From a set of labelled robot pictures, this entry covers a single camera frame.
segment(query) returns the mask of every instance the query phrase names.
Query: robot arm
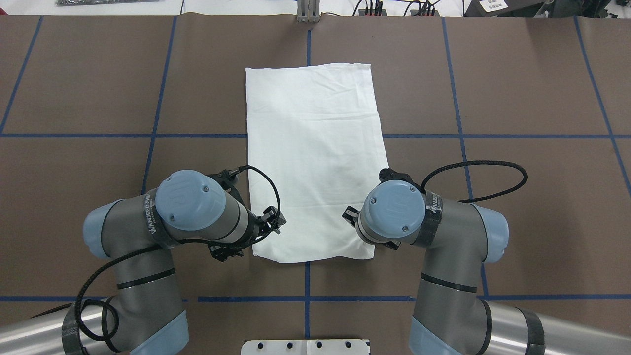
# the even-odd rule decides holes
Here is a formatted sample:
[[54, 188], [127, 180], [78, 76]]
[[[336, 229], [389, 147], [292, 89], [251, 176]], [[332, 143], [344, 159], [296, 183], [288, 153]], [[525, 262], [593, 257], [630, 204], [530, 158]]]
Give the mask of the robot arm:
[[[87, 332], [79, 331], [73, 304], [70, 310], [0, 329], [0, 353], [178, 353], [188, 342], [188, 327], [169, 249], [183, 243], [207, 243], [213, 257], [224, 261], [242, 255], [243, 248], [285, 223], [274, 207], [257, 217], [239, 201], [232, 182], [242, 168], [210, 177], [178, 171], [155, 190], [90, 212], [83, 235], [94, 255], [116, 260], [150, 252], [115, 264], [119, 292], [103, 300], [110, 311], [90, 300], [81, 305]], [[107, 334], [113, 334], [111, 339], [104, 337]]]
[[631, 338], [476, 297], [482, 263], [508, 245], [502, 214], [442, 199], [407, 174], [380, 172], [361, 211], [343, 214], [366, 242], [426, 248], [410, 348], [417, 355], [631, 354]]

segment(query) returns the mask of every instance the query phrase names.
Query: white towel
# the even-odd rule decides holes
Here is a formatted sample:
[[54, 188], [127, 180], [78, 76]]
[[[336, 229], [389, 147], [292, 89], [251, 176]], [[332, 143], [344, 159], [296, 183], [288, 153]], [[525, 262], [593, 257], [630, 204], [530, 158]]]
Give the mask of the white towel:
[[[252, 246], [280, 263], [345, 256], [370, 259], [342, 219], [360, 206], [388, 166], [369, 64], [246, 68], [248, 164], [278, 188], [287, 224]], [[252, 210], [276, 200], [267, 181], [250, 171]]]

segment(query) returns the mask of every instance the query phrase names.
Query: blue joint cover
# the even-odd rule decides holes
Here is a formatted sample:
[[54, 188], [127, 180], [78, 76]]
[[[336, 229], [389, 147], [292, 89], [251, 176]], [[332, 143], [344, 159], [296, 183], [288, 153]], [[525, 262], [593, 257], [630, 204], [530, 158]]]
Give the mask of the blue joint cover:
[[412, 316], [410, 350], [414, 355], [462, 355]]
[[175, 355], [189, 342], [186, 311], [130, 352], [131, 355]]
[[425, 199], [410, 183], [390, 180], [368, 194], [362, 212], [368, 226], [377, 234], [399, 239], [421, 226], [425, 218]]
[[199, 231], [215, 223], [226, 208], [221, 185], [195, 170], [176, 171], [156, 192], [156, 209], [171, 227]]
[[101, 243], [101, 232], [103, 231], [103, 223], [112, 207], [122, 200], [116, 200], [108, 205], [98, 207], [85, 217], [83, 221], [83, 241], [89, 247], [90, 253], [101, 259], [108, 259], [109, 256], [103, 250]]
[[487, 258], [484, 262], [495, 263], [504, 256], [504, 249], [509, 245], [509, 224], [500, 212], [475, 203], [472, 205], [478, 210], [487, 230]]

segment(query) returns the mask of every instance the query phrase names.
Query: silver cylinder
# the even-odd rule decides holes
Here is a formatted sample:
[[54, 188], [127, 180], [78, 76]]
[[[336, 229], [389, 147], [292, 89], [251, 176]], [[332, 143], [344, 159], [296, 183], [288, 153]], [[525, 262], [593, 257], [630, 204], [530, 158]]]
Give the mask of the silver cylinder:
[[[490, 302], [493, 330], [485, 355], [524, 355], [528, 325], [515, 307]], [[631, 337], [537, 314], [543, 327], [545, 355], [631, 354]]]
[[528, 325], [515, 307], [488, 303], [493, 328], [485, 355], [524, 355], [528, 348]]
[[546, 341], [545, 355], [631, 354], [631, 337], [539, 315]]
[[[102, 335], [103, 308], [89, 305], [81, 319], [95, 334]], [[2, 355], [65, 355], [61, 342], [61, 328], [68, 309], [31, 318], [0, 328], [0, 354]], [[105, 342], [97, 342], [81, 334], [81, 342], [90, 355], [109, 355], [113, 352]]]

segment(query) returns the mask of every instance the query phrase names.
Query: black band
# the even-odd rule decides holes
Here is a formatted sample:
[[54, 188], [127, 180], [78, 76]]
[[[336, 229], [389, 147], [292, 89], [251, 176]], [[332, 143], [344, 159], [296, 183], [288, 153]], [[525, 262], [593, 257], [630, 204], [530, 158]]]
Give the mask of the black band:
[[146, 284], [147, 282], [156, 281], [156, 280], [161, 279], [163, 277], [167, 277], [169, 275], [173, 275], [174, 273], [175, 273], [175, 268], [172, 268], [170, 270], [166, 270], [166, 271], [163, 271], [163, 272], [158, 272], [157, 274], [141, 277], [140, 279], [136, 279], [136, 280], [132, 280], [132, 281], [127, 281], [127, 282], [123, 282], [123, 283], [120, 283], [120, 284], [116, 284], [116, 287], [118, 287], [119, 290], [128, 289], [130, 287]]
[[425, 281], [429, 281], [433, 284], [437, 284], [440, 286], [444, 286], [444, 287], [449, 287], [450, 289], [454, 289], [456, 291], [463, 291], [463, 292], [469, 292], [469, 293], [476, 293], [478, 292], [478, 288], [477, 287], [471, 287], [471, 286], [465, 286], [465, 285], [461, 285], [461, 284], [455, 284], [453, 282], [449, 282], [449, 281], [445, 281], [443, 279], [438, 279], [434, 276], [429, 276], [425, 273], [421, 274], [421, 279], [425, 280]]
[[70, 306], [64, 317], [64, 323], [61, 325], [61, 344], [66, 355], [88, 355], [88, 351], [81, 343], [79, 327], [74, 320], [74, 307], [76, 303]]
[[524, 315], [528, 326], [528, 346], [524, 355], [543, 355], [546, 351], [546, 339], [543, 325], [537, 313], [515, 307]]
[[481, 299], [482, 305], [484, 306], [484, 312], [487, 314], [487, 333], [484, 335], [484, 343], [482, 343], [482, 348], [476, 355], [482, 355], [488, 348], [488, 343], [491, 342], [491, 332], [493, 332], [493, 317], [491, 316], [491, 308], [488, 307], [488, 303]]
[[144, 196], [143, 206], [144, 222], [154, 242], [159, 244], [163, 249], [170, 249], [180, 245], [180, 242], [173, 239], [162, 224], [162, 219], [156, 209], [155, 190], [149, 191], [149, 193]]
[[[110, 301], [112, 300], [112, 298], [114, 298], [113, 296], [108, 298], [105, 303], [110, 304]], [[101, 312], [101, 332], [103, 332], [103, 334], [108, 334], [109, 331], [107, 330], [107, 308], [103, 307], [103, 311]], [[107, 344], [107, 347], [110, 348], [111, 351], [113, 352], [121, 352], [120, 350], [116, 349], [116, 346], [114, 346], [114, 343], [112, 343], [112, 339], [110, 338], [105, 338], [105, 343]]]
[[421, 229], [412, 245], [420, 245], [427, 248], [433, 243], [438, 231], [438, 225], [442, 220], [442, 197], [431, 191], [425, 192], [425, 217], [421, 223]]

